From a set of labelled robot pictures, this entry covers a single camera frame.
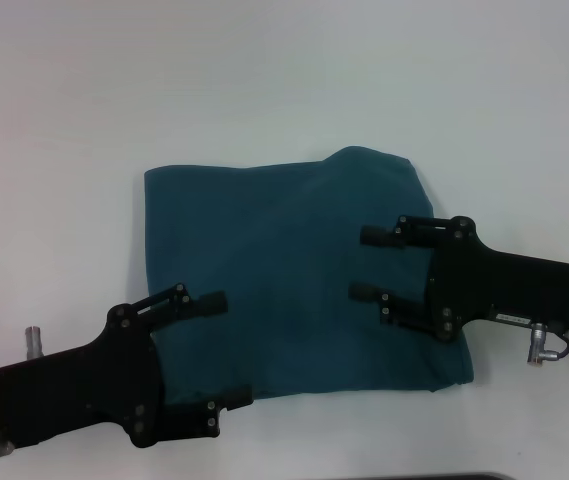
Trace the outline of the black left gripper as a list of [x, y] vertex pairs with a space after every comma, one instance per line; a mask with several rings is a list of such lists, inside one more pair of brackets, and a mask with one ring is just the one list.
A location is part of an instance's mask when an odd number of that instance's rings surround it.
[[[183, 283], [108, 312], [90, 343], [0, 368], [0, 435], [16, 448], [99, 423], [123, 428], [133, 445], [156, 443], [162, 380], [150, 331], [228, 312], [223, 291], [192, 296]], [[166, 405], [158, 441], [216, 438], [222, 410], [253, 403], [250, 386]]]

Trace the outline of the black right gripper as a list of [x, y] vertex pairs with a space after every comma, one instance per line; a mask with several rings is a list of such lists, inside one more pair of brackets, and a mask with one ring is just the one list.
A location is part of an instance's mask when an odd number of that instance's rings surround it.
[[365, 225], [361, 245], [433, 250], [425, 305], [391, 290], [352, 282], [348, 297], [376, 304], [382, 324], [455, 339], [474, 320], [500, 315], [541, 324], [558, 336], [569, 332], [569, 263], [493, 250], [479, 239], [468, 217], [400, 216], [393, 227]]

